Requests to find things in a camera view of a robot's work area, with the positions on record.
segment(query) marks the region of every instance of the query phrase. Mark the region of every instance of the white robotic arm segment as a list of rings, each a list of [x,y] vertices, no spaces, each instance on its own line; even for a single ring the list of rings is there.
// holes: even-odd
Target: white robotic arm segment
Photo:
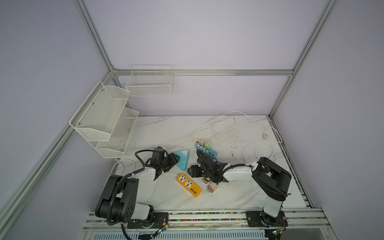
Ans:
[[[252,178],[252,170],[256,169],[257,162],[251,163],[249,165],[253,166],[253,168],[250,168],[247,166],[232,168],[232,169],[226,171],[223,174],[223,177],[227,181],[248,180],[248,181],[255,182],[255,180]]]

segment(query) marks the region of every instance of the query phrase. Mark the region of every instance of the white cable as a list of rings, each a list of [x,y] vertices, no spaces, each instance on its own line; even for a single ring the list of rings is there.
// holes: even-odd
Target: white cable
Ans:
[[[124,164],[122,164],[121,163],[121,161],[127,161],[127,160],[129,160],[129,161],[131,161],[132,163],[133,163],[133,170],[135,170],[135,168],[136,168],[136,163],[133,161],[133,160],[131,160],[131,159],[127,159],[127,158],[124,158],[124,159],[117,159],[117,158],[115,158],[115,161],[116,161],[116,163],[113,165],[113,167],[112,167],[112,169],[111,169],[111,171],[110,171],[110,173],[109,173],[109,176],[111,176],[112,175],[112,173],[114,172],[114,170],[115,170],[115,167],[116,167],[116,165],[118,165],[118,164],[120,164],[121,165],[121,173],[120,173],[120,175],[122,175],[123,173],[124,173]]]
[[[213,129],[213,126],[214,126],[215,124],[218,124],[218,123],[223,123],[223,124],[227,125],[228,128],[229,128],[229,134],[228,134],[228,137],[227,137],[227,139],[226,139],[224,142],[222,142],[222,141],[219,140],[219,138],[218,138],[218,136],[217,136],[217,134],[216,134],[216,132],[215,132],[215,130],[214,130],[214,133],[215,133],[215,135],[216,135],[217,140],[218,140],[219,142],[221,142],[221,143],[226,143],[226,142],[228,141],[229,136],[231,135],[231,127],[230,127],[227,123],[225,123],[225,122],[216,122],[216,123],[213,123],[213,124],[211,124],[211,125],[209,125],[209,126],[205,126],[205,127],[202,127],[202,128],[197,129],[197,130],[192,134],[192,141],[193,141],[194,143],[196,143],[193,137],[194,137],[194,135],[195,135],[195,133],[196,133],[197,131],[200,131],[201,129],[204,129],[204,128],[207,128],[207,127],[211,127],[211,126],[212,126],[212,129]]]
[[[148,200],[146,200],[145,202],[142,202],[142,203],[149,202],[149,201],[153,198],[153,196],[155,195],[156,187],[157,187],[157,185],[158,185],[159,182],[160,182],[160,179],[161,179],[162,177],[164,177],[165,175],[167,175],[168,173],[173,173],[173,174],[175,174],[176,176],[178,176],[178,174],[175,173],[175,172],[166,172],[166,173],[164,173],[163,175],[161,175],[161,176],[157,179],[157,183],[156,183],[156,185],[155,185],[155,188],[153,188],[153,192],[152,192],[151,197],[150,197]]]
[[[255,187],[252,185],[252,181],[249,181],[251,183],[251,186],[252,188],[257,192],[257,193],[260,193],[260,194],[266,194],[263,190],[262,192],[259,192],[258,190],[255,189]]]
[[[120,146],[118,147],[118,149],[121,147],[121,145],[123,145],[124,143],[126,143],[127,141],[125,141],[125,142],[122,142],[121,144],[120,144]],[[115,171],[115,168],[116,168],[116,165],[118,165],[118,164],[120,164],[121,165],[121,175],[124,173],[124,164],[121,162],[121,161],[124,161],[124,160],[129,160],[129,161],[131,161],[132,163],[133,163],[133,166],[134,166],[134,168],[133,168],[133,170],[135,170],[135,168],[136,168],[136,164],[135,164],[135,162],[133,161],[133,160],[131,160],[131,159],[128,159],[129,158],[129,156],[130,155],[132,155],[132,153],[135,151],[135,149],[136,149],[136,146],[137,146],[137,143],[135,142],[135,141],[133,141],[133,140],[129,140],[129,142],[134,142],[135,143],[135,146],[133,147],[133,150],[128,154],[128,156],[126,156],[125,158],[121,158],[121,159],[117,159],[117,158],[114,158],[114,160],[116,161],[116,163],[113,165],[113,167],[112,167],[112,169],[111,169],[111,171],[110,171],[110,173],[109,173],[109,176],[111,176],[112,175],[112,173]]]
[[[276,161],[277,157],[276,157],[276,155],[275,155],[275,150],[271,150],[269,147],[264,146],[264,145],[258,145],[258,146],[255,147],[254,152],[255,152],[255,156],[256,156],[256,159],[257,159],[257,160],[260,159],[260,158],[257,156],[257,153],[256,153],[256,148],[258,148],[258,147],[265,147],[266,149],[268,149],[269,151],[271,151],[272,154],[271,154],[271,156],[269,156],[269,159],[271,159],[272,156],[275,156],[275,161]]]
[[[225,122],[216,122],[216,121],[217,121],[217,119],[218,119],[219,117],[222,117],[222,116],[227,115],[227,114],[229,114],[229,113],[241,113],[241,114],[243,114],[244,116],[246,116],[246,117],[252,119],[255,123],[257,123],[257,125],[258,125],[259,128],[260,128],[260,130],[263,131],[263,133],[265,133],[265,134],[266,134],[268,137],[270,137],[273,141],[278,142],[278,143],[283,143],[283,140],[282,140],[282,138],[281,138],[279,132],[276,130],[276,128],[274,128],[274,127],[272,127],[272,126],[269,126],[269,127],[267,127],[265,130],[263,130],[262,127],[260,126],[260,124],[259,124],[256,120],[254,120],[254,119],[251,118],[250,116],[246,115],[245,113],[242,113],[242,112],[239,112],[239,111],[232,111],[232,112],[224,113],[223,115],[218,116],[218,117],[215,119],[215,121],[213,122],[213,124],[211,124],[211,125],[209,125],[209,126],[206,126],[206,127],[202,127],[202,128],[200,128],[200,129],[196,130],[196,131],[192,134],[192,141],[195,143],[195,140],[194,140],[193,137],[194,137],[194,135],[195,135],[195,133],[196,133],[197,131],[212,126],[212,130],[214,131],[217,140],[218,140],[220,143],[226,143],[226,142],[228,141],[228,139],[229,139],[230,134],[231,134],[231,127],[230,127],[227,123],[225,123]],[[219,138],[218,138],[218,136],[217,136],[217,133],[216,133],[216,131],[215,131],[214,125],[217,124],[217,123],[224,123],[224,124],[227,125],[228,128],[229,128],[229,134],[228,134],[228,137],[227,137],[227,139],[226,139],[224,142],[222,142],[222,141],[219,140]],[[271,137],[271,136],[266,132],[266,130],[267,130],[268,128],[271,128],[273,131],[275,131],[275,132],[277,133],[278,140],[275,140],[273,137]]]
[[[263,147],[268,148],[268,149],[272,152],[272,154],[271,154],[270,157],[272,157],[272,155],[275,154],[275,149],[273,148],[273,146],[272,146],[270,143],[265,142],[265,141],[254,141],[254,142],[251,142],[250,144],[248,144],[247,146],[245,146],[245,147],[243,148],[242,153],[241,153],[241,155],[243,156],[243,160],[244,160],[246,163],[247,163],[247,161],[245,160],[245,157],[244,157],[244,150],[245,150],[249,145],[254,144],[254,143],[257,143],[257,142],[263,142],[263,143],[266,143],[266,144],[268,144],[269,146],[271,146],[272,150],[271,150],[270,148],[268,148],[267,146],[264,146],[264,145],[258,145],[258,146],[257,146],[257,147],[263,146]]]

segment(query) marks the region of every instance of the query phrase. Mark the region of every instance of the white wall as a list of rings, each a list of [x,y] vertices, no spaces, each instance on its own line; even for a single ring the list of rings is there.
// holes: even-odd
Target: white wall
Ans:
[[[116,68],[292,69],[327,1],[86,2]],[[266,114],[286,79],[175,77],[172,98],[131,98],[129,104],[145,115]],[[209,104],[201,107],[199,98]]]
[[[0,32],[2,211],[105,74],[106,67],[72,0],[1,1]],[[86,184],[74,182],[85,179],[94,190],[106,176],[101,175],[100,182],[85,177],[99,174],[101,169],[108,174],[108,170],[103,169],[106,163],[100,163],[101,158],[87,142],[74,141],[71,139],[66,149],[72,155],[58,160],[52,170],[55,173],[45,179],[8,239],[42,234],[41,239],[45,236],[41,231],[46,230],[43,223],[49,222],[62,229],[68,227],[67,231],[74,232],[74,236],[79,234],[83,222],[76,230],[71,227],[83,221],[85,212],[94,207],[94,195],[75,195]],[[92,165],[91,159],[100,166]],[[69,204],[73,206],[71,211],[66,210]],[[53,222],[57,216],[48,211],[53,206],[64,219],[81,219],[75,223]],[[35,214],[34,209],[44,215]],[[68,238],[52,235],[52,239]]]
[[[116,68],[292,69],[326,0],[87,0]]]
[[[384,223],[384,3],[341,0],[275,116],[339,240]]]
[[[128,76],[120,76],[122,86]],[[172,96],[129,98],[140,115],[268,114],[286,76],[175,76]]]
[[[77,240],[112,168],[78,133],[72,134],[5,240]]]

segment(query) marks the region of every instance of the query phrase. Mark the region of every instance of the white wire basket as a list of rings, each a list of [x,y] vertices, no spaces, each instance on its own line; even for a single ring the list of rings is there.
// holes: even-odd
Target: white wire basket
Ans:
[[[80,117],[82,107],[77,110],[70,125],[103,158],[122,158],[139,112],[125,107],[129,91],[116,86],[104,86],[102,82],[95,89],[100,90],[92,101],[84,101],[83,105],[89,105]]]
[[[131,97],[172,96],[172,65],[131,65],[125,85]]]
[[[123,108],[107,142],[98,142],[95,149],[103,158],[122,158],[127,149],[139,112]]]
[[[72,126],[87,141],[109,141],[128,101],[129,91],[116,86],[101,85],[92,103],[74,123],[75,126]]]

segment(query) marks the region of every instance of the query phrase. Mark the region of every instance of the marble table surface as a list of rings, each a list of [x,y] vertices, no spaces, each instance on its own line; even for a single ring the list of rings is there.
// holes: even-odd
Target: marble table surface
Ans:
[[[138,117],[136,125],[131,136],[131,140],[137,142],[135,151],[141,149],[154,149],[157,146],[163,147],[168,153],[188,149],[189,159],[188,167],[197,164],[197,155],[195,142],[200,138],[209,142],[214,150],[218,152],[217,159],[220,162],[229,164],[251,163],[257,161],[254,149],[258,145],[269,145],[264,143],[254,143],[246,148],[244,157],[242,157],[243,148],[253,141],[265,141],[270,143],[275,150],[275,157],[271,160],[290,172],[286,159],[277,142],[269,137],[263,139],[263,132],[257,124],[246,116],[222,116],[218,121],[226,122],[231,127],[231,134],[226,143],[220,143],[215,137],[212,127],[200,130],[194,136],[192,141],[192,133],[197,129],[212,124],[217,116],[162,116],[162,117]],[[266,116],[252,116],[258,121],[263,129],[270,126]],[[224,124],[216,124],[215,130],[218,137],[223,142],[228,136],[228,127]],[[274,137],[269,128],[267,133]],[[130,153],[134,143],[131,141],[128,145],[126,153]],[[270,157],[271,152],[265,147],[257,148],[258,157]],[[144,161],[151,157],[151,153],[143,152],[140,156]],[[132,154],[129,159],[135,161],[135,169],[141,167],[140,162]],[[125,172],[133,171],[133,164],[130,161],[124,161]],[[170,172],[176,174],[183,171],[174,166]],[[160,181],[155,189],[155,193],[150,201],[147,201],[155,188],[156,183]],[[254,182],[245,180],[236,180],[228,183],[220,183],[218,189],[213,192],[207,192],[207,185],[202,182],[202,178],[192,178],[202,192],[195,198],[187,190],[185,190],[177,181],[176,175],[167,173],[161,179],[149,182],[141,186],[137,192],[137,202],[145,202],[153,205],[155,210],[220,210],[220,209],[249,209],[255,207],[263,207],[265,202],[265,194],[257,193],[251,186],[262,192],[261,188]],[[302,208],[306,207],[300,191],[292,177],[288,193],[291,193],[283,202],[284,208]]]

